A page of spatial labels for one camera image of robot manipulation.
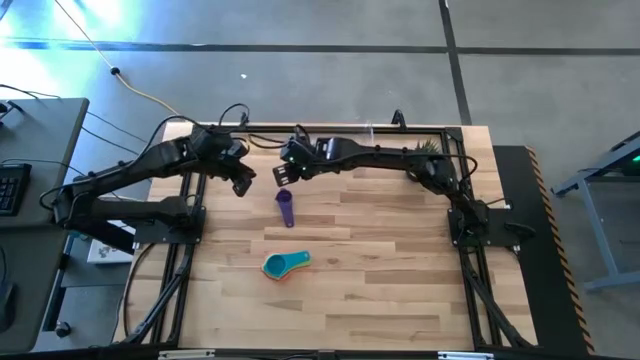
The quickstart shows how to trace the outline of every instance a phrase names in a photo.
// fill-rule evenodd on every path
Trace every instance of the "keyboard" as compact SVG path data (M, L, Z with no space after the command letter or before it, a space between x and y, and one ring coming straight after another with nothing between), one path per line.
M18 215L30 174L29 164L0 165L0 216Z

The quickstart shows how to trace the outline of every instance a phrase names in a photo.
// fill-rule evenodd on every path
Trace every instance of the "metal stand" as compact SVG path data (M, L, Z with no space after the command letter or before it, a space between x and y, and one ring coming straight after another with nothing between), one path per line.
M619 182L637 182L640 180L637 176L625 176L625 164L635 163L637 156L640 155L640 132L633 134L632 136L621 141L617 145L611 148L611 151L606 154L600 161L598 161L591 168L580 170L576 175L572 176L569 180L563 182L558 186L551 188L551 192L557 197L562 198L566 193L571 190L579 190L584 201L587 214L589 215L589 222L596 235L598 247L607 267L608 275L602 278L586 282L584 287L586 290L601 289L604 287L625 285L640 282L640 271L621 273L616 265L615 259L609 247L607 235L602 227L603 218L598 214L598 210L591 197L589 190L590 183L608 181L615 179ZM615 178L606 177L608 173L618 171L622 169L622 175Z

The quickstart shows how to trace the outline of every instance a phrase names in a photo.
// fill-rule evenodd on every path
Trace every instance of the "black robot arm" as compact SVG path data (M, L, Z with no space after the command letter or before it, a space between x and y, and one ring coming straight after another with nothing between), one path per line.
M213 127L197 127L189 136L163 141L149 147L137 159L87 176L77 177L64 185L52 203L55 223L77 230L105 244L133 253L133 236L108 220L121 220L138 231L152 231L164 236L167 243L183 243L174 233L185 233L196 227L204 213L187 205L181 196L161 201L117 201L100 196L149 178L167 178L186 173L200 173L231 180L237 196L251 186L255 172L241 162L248 152L243 143Z
M463 214L467 229L484 232L488 207L480 200L473 200L464 182L459 181L451 160L458 157L467 158L406 147L362 146L341 137L318 138L312 145L306 135L296 135L281 149L280 158L285 163L274 168L273 174L278 186L284 186L299 179L310 180L319 174L339 174L358 167L407 171L429 191L448 197L453 207Z

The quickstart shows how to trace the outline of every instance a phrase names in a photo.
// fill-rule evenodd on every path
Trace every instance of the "desk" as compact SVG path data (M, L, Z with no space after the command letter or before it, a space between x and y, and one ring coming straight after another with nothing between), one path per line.
M164 138L190 131L190 124L172 123ZM462 131L467 154L479 163L472 175L476 197L502 197L488 128ZM418 139L425 136L376 135L375 143L413 147ZM244 198L237 198L228 182L206 184L205 235L194 257L180 347L472 348L459 258L450 245L447 198L398 171L325 174L287 187L296 214L296 226L287 229L274 201L271 169L281 163L278 151L252 147L243 162L258 174ZM176 195L180 184L179 177L155 179L150 199ZM150 251L134 278L131 326L158 295L166 250L158 245ZM260 272L267 254L295 250L311 252L310 267L283 282ZM499 248L487 249L487 260L497 303L535 343L518 262ZM483 333L488 338L486 326ZM114 340L122 337L120 325Z
M27 118L13 121L10 116L22 117L22 114L12 112L3 119L6 128L0 128L0 161L30 158L68 164L89 101L43 99L14 102L24 109ZM42 174L38 181L46 183L46 186L62 185L66 173L64 166L33 163L33 167L32 177ZM36 193L25 196L22 206L23 210L28 210L27 213L40 208L36 187L30 184ZM0 353L29 351L35 344L66 239L67 231L49 225L0 228L0 245L7 254L7 279L18 287L16 318L13 325L0 334Z

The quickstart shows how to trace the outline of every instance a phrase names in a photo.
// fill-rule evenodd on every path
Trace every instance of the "yellow and black warning tape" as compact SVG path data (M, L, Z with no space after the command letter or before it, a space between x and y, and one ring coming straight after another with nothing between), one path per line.
M582 303L580 302L580 297L578 296L578 291L576 290L575 280L573 280L573 275L571 275L571 269L569 269L569 261L567 260L567 254L564 251L562 240L560 240L560 233L558 232L558 224L556 223L556 219L553 216L553 208L551 207L551 200L549 199L547 188L544 185L544 180L542 179L542 173L540 172L540 165L538 164L536 152L533 148L530 148L530 147L527 147L527 150L529 151L529 158L531 159L531 166L533 167L533 173L535 174L536 180L538 181L538 188L540 189L540 196L542 196L544 209L547 212L547 218L549 219L549 224L551 225L551 232L553 233L553 241L556 243L556 250L558 251L558 255L560 256L560 264L564 268L564 276L567 280L567 288L569 289L569 293L571 294L571 300L573 301L574 310L576 311L576 315L578 316L578 324L582 329L582 337L584 338L584 341L586 343L587 352L591 355L595 355L593 341L591 340L591 335L589 334L589 330L587 330L587 321L584 318Z

